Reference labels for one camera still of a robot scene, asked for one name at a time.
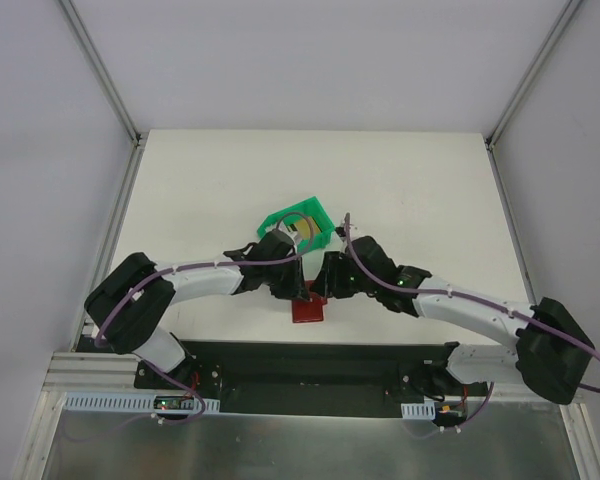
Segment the red leather card holder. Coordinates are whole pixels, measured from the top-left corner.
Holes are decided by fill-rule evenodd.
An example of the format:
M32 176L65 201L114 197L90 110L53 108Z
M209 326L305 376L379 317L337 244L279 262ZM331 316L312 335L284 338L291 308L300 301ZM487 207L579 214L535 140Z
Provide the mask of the red leather card holder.
M308 301L293 300L291 302L291 318L293 324L319 323L324 321L324 307L327 299L311 290L313 282L306 281L310 295Z

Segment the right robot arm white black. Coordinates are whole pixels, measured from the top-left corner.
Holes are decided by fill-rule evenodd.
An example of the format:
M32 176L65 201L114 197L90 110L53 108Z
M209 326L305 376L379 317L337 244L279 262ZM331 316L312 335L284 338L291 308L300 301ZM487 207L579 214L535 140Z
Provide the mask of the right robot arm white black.
M326 252L310 289L336 299L364 293L392 312L490 339L484 346L449 343L447 359L430 369L431 385L441 394L476 382L523 383L547 401L568 405L592 357L593 343L560 302L482 298L427 270L395 264L371 236Z

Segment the green plastic bin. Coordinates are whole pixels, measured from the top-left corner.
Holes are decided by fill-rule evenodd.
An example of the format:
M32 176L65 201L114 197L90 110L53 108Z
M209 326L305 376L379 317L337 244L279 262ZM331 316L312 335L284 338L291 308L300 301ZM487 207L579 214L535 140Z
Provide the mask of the green plastic bin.
M335 232L335 225L326 213L317 197L313 196L282 210L268 215L256 232L259 238L262 238L267 232L266 228L271 225L293 225L300 218L313 217L321 228L321 233L309 240L304 240L300 245L299 251L311 252L314 250L325 249L331 243L331 236Z

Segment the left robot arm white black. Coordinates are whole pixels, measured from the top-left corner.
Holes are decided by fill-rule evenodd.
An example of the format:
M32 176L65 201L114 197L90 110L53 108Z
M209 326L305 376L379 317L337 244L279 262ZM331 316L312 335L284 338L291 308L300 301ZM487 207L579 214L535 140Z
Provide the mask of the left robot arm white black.
M263 285L278 299L310 299L296 243L280 230L202 262L169 266L133 253L87 296L84 308L99 328L100 343L152 364L160 381L179 389L190 380L191 355L160 326L165 312L185 301Z

